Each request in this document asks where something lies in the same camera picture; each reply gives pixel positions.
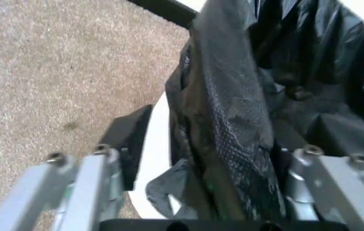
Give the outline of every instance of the plastic bag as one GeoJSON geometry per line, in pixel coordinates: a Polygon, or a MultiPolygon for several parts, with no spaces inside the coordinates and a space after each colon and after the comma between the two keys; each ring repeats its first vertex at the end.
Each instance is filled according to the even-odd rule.
{"type": "Polygon", "coordinates": [[[217,217],[280,219],[286,128],[364,152],[364,22],[335,0],[208,0],[166,94],[173,163],[189,160],[217,217]]]}

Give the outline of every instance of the beige carpet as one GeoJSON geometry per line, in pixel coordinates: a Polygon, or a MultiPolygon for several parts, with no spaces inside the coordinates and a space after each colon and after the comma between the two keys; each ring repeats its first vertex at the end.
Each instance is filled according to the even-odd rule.
{"type": "MultiPolygon", "coordinates": [[[[187,39],[125,0],[0,0],[0,202],[49,152],[81,158],[113,118],[155,103],[187,39]]],[[[121,216],[137,214],[127,202],[121,216]]]]}

